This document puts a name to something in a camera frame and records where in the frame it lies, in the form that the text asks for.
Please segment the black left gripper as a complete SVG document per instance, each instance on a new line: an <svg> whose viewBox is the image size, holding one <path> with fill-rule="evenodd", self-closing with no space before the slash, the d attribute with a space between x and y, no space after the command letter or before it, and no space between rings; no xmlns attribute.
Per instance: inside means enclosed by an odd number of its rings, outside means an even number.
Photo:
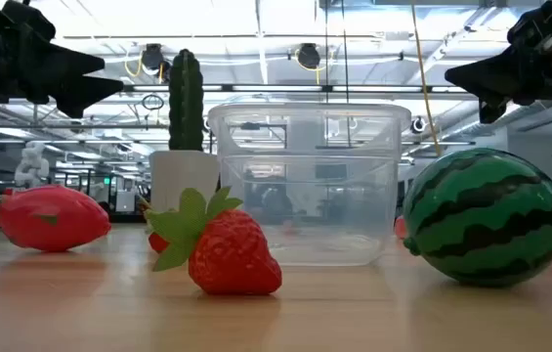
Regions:
<svg viewBox="0 0 552 352"><path fill-rule="evenodd" d="M36 8L31 0L5 0L0 3L0 102L6 103L16 95L20 36L27 29L50 41L56 28ZM60 83L53 89L57 108L70 118L82 118L85 109L121 92L120 80L82 76L103 69L105 61L96 56L66 49L47 42L32 46L33 81L55 81L65 77L74 79Z"/></svg>

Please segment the green striped toy watermelon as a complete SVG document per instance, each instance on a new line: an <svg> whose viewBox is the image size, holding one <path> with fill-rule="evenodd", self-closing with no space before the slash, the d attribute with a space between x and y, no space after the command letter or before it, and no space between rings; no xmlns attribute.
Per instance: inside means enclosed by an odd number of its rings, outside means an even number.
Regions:
<svg viewBox="0 0 552 352"><path fill-rule="evenodd" d="M404 247L465 285L514 286L552 264L552 179L506 151L431 162L405 194L403 220Z"/></svg>

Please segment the red fruit with green spots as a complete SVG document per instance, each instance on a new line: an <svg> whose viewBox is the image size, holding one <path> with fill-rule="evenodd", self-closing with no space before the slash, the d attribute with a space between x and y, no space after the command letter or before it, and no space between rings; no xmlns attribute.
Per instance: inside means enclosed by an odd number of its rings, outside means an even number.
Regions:
<svg viewBox="0 0 552 352"><path fill-rule="evenodd" d="M16 246L62 252L105 236L111 225L93 198L46 185L2 196L0 229Z"/></svg>

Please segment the small strawberry with leaves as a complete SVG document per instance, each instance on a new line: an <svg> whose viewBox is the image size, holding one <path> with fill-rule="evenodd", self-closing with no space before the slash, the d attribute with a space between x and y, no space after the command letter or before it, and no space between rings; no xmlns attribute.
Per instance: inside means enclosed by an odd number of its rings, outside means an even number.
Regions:
<svg viewBox="0 0 552 352"><path fill-rule="evenodd" d="M156 253L160 254L168 247L169 242L161 237L158 233L152 232L149 235L149 245Z"/></svg>

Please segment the large strawberry with cloth leaves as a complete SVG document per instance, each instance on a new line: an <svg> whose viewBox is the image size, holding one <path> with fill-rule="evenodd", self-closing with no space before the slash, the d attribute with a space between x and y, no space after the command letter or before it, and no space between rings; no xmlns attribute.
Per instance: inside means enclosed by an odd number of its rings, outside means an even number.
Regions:
<svg viewBox="0 0 552 352"><path fill-rule="evenodd" d="M282 285L281 268L262 228L230 191L223 187L206 198L186 188L177 209L146 207L151 231L167 242L152 270L187 265L190 278L208 294L270 295Z"/></svg>

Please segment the clear plastic tupperware container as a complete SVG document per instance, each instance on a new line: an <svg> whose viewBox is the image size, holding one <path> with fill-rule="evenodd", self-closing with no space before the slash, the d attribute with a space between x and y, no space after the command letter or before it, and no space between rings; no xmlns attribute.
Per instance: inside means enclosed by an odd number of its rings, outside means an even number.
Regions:
<svg viewBox="0 0 552 352"><path fill-rule="evenodd" d="M396 105L246 103L208 113L221 183L280 265L359 266L393 233L402 133Z"/></svg>

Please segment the white robot figure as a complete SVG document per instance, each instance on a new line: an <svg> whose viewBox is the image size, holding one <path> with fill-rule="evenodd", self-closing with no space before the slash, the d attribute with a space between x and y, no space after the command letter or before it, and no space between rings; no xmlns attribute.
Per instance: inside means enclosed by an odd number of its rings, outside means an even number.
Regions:
<svg viewBox="0 0 552 352"><path fill-rule="evenodd" d="M34 188L42 184L49 176L50 163L43 157L45 145L30 141L21 150L21 162L15 171L15 183L18 187Z"/></svg>

